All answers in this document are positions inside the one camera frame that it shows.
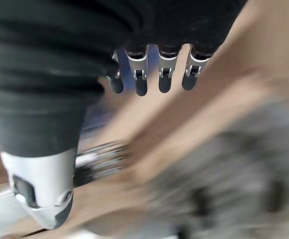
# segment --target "prosthetic hand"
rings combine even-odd
[[[191,90],[246,0],[0,0],[0,154],[19,203],[44,228],[61,226],[86,107],[107,76],[123,83],[124,47],[136,92],[147,92],[148,44],[159,47],[160,91],[191,44],[182,86]]]

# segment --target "silver prosthetic component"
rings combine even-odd
[[[204,60],[198,60],[192,55],[192,51],[194,49],[192,46],[190,47],[190,52],[188,54],[188,58],[186,61],[186,69],[185,69],[185,74],[186,76],[194,76],[194,78],[198,78],[199,74],[205,67],[206,63],[208,62],[209,58],[204,59]]]
[[[132,71],[132,75],[135,81],[142,80],[145,81],[147,77],[147,68],[148,68],[148,53],[145,52],[145,55],[136,59],[127,54],[130,69]]]
[[[1,153],[9,185],[25,211],[52,230],[67,219],[73,203],[75,150],[45,157]]]
[[[112,59],[116,62],[119,63],[118,60],[118,55],[116,53],[116,51],[113,53]],[[117,70],[117,72],[115,73],[114,76],[106,76],[109,85],[111,86],[111,88],[113,89],[113,91],[117,94],[122,93],[123,91],[123,82],[122,82],[122,78],[121,78],[121,74],[120,74],[120,69]]]
[[[175,71],[178,52],[162,55],[159,50],[159,89],[162,93],[167,93],[171,88],[172,75]]]
[[[160,77],[164,77],[165,75],[168,78],[172,78],[173,72],[175,71],[175,65],[178,56],[167,58],[161,56],[159,53],[159,75]]]
[[[206,59],[197,59],[192,55],[194,48],[191,46],[186,61],[185,74],[182,81],[182,87],[189,91],[194,88],[199,74],[207,64],[209,58]]]
[[[148,91],[147,85],[147,68],[148,68],[148,52],[142,57],[134,57],[127,53],[130,69],[135,80],[136,93],[139,96],[144,96]]]

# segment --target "black fingertip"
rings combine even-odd
[[[190,76],[187,76],[184,74],[183,80],[182,80],[183,89],[186,91],[190,91],[196,85],[196,81],[197,81],[197,78],[194,77],[194,75],[191,74]]]
[[[148,92],[147,80],[138,79],[135,81],[136,94],[138,96],[145,96]]]
[[[113,77],[112,79],[112,89],[115,93],[120,94],[123,91],[123,82],[121,77],[119,77],[118,79]]]
[[[159,79],[159,89],[162,93],[167,93],[171,88],[172,78],[169,78],[168,75],[160,76]]]

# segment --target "dark gray fabric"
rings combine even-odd
[[[179,217],[179,223],[190,217],[197,238],[205,233],[206,219],[213,222],[208,238],[240,238],[239,233],[277,218],[267,209],[275,203],[270,187],[276,181],[285,187],[280,216],[289,211],[289,106],[274,99],[151,180],[148,210]],[[201,218],[192,191],[204,187],[211,213]]]

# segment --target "metal bolt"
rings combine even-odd
[[[66,195],[63,198],[64,203],[70,199],[71,194],[72,194],[72,191],[69,191],[68,193],[66,193]]]

